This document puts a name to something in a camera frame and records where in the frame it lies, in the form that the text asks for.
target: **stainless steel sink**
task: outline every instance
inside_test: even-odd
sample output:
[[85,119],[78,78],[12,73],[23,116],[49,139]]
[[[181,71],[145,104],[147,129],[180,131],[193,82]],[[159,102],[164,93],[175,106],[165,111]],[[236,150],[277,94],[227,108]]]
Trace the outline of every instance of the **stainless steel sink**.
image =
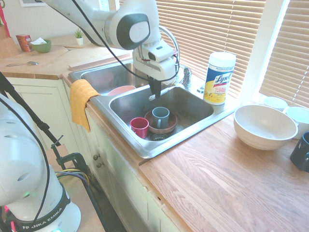
[[[132,61],[127,61],[126,65],[134,71]],[[225,104],[220,106],[206,103],[202,99],[203,94],[197,92],[204,81],[195,76],[192,76],[190,88],[177,84],[153,101],[149,101],[152,93],[148,83],[136,79],[118,63],[72,72],[70,76],[74,80],[86,79],[101,93],[101,96],[91,98],[91,102],[107,117],[137,154],[146,159],[157,156],[228,116],[239,105],[233,98],[228,98]],[[107,96],[110,90],[121,85],[134,85],[138,88],[120,95]],[[164,135],[148,131],[146,139],[138,137],[131,130],[131,119],[144,117],[147,112],[158,106],[168,108],[177,116],[176,128]]]
[[[132,62],[127,62],[126,67],[132,70],[137,75],[147,78],[147,76],[136,70]],[[148,81],[140,79],[130,74],[125,68],[117,65],[106,65],[84,71],[70,73],[74,80],[85,79],[91,86],[101,95],[107,95],[111,90],[120,86],[141,86],[148,85]]]

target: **lysol label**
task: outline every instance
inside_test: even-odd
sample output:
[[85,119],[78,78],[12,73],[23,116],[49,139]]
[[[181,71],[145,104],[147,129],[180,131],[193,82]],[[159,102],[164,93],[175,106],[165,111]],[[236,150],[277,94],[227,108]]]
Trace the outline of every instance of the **lysol label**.
[[234,66],[222,68],[209,64],[204,90],[204,100],[215,104],[225,102],[233,70]]

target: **lysol wipes container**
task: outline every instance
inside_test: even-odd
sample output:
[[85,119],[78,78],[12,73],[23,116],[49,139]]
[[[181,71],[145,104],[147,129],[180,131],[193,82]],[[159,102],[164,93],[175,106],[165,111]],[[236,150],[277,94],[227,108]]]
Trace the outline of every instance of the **lysol wipes container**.
[[235,64],[236,56],[232,53],[211,53],[204,90],[206,102],[213,105],[225,102]]

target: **green bowl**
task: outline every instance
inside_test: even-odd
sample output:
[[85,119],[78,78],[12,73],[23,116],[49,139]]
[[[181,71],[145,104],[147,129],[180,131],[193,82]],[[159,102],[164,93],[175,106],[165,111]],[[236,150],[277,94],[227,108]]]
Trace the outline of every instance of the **green bowl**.
[[52,48],[52,42],[50,40],[45,40],[47,43],[45,44],[32,44],[32,48],[34,51],[40,52],[40,53],[46,53],[49,52]]

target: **drain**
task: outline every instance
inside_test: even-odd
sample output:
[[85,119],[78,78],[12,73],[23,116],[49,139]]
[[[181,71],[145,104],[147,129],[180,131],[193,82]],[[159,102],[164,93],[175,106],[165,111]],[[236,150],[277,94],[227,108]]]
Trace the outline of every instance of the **drain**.
[[153,136],[151,136],[151,141],[160,141],[167,139],[168,137],[168,134],[154,134]]

